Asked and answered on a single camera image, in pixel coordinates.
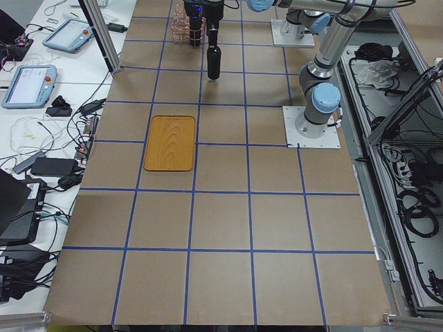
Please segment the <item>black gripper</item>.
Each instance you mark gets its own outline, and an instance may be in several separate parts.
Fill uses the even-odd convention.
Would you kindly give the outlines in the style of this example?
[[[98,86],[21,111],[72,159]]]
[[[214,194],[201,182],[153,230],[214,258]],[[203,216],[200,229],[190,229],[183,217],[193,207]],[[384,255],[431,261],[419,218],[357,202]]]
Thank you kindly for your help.
[[[224,16],[224,1],[184,0],[184,8],[189,18],[205,17],[206,35],[209,47],[217,47],[219,22]]]

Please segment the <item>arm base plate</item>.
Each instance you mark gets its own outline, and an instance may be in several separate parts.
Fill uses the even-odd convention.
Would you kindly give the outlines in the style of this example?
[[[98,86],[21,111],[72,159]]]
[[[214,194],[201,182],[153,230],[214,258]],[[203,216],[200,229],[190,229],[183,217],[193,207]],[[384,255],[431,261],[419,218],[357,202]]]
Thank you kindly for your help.
[[[271,20],[273,45],[277,47],[313,48],[313,35],[303,25],[290,24],[286,19]]]
[[[301,149],[340,149],[337,128],[331,115],[326,124],[312,124],[305,119],[305,107],[283,106],[287,146]]]

